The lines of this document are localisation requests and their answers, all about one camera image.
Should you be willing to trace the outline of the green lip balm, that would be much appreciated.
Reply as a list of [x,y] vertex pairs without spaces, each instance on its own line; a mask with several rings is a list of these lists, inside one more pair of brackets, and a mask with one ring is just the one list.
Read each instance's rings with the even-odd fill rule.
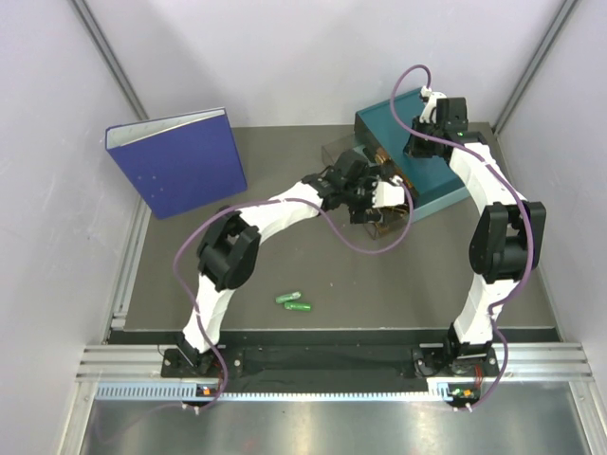
[[312,305],[301,301],[287,301],[284,303],[284,309],[288,311],[310,312]]
[[285,304],[287,302],[291,302],[294,300],[298,300],[302,296],[302,293],[299,291],[291,292],[288,294],[284,294],[275,298],[275,302],[277,304]]

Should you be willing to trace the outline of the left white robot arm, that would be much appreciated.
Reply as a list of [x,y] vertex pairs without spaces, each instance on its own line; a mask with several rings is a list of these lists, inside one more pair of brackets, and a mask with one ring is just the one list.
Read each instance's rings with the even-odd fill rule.
[[219,210],[197,231],[198,286],[188,289],[192,312],[178,339],[182,364],[194,375],[214,367],[220,327],[230,299],[254,271],[260,246],[291,226],[341,206],[353,224],[376,222],[382,209],[404,201],[381,165],[354,150],[268,200]]

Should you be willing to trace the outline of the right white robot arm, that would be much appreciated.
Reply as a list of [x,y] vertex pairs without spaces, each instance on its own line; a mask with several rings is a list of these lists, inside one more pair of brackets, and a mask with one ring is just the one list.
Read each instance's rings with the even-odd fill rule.
[[445,368],[462,375],[487,360],[493,325],[506,300],[537,266],[546,209],[527,201],[507,181],[483,134],[469,129],[465,99],[428,88],[420,98],[424,108],[412,120],[404,154],[444,159],[480,215],[469,243],[472,285],[442,353]]

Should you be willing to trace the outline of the gold black lipstick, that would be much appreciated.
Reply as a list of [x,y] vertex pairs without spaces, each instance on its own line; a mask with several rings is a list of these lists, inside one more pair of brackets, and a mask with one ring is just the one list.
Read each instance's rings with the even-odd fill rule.
[[379,228],[386,228],[392,223],[394,212],[391,209],[368,209],[366,210],[367,222]]

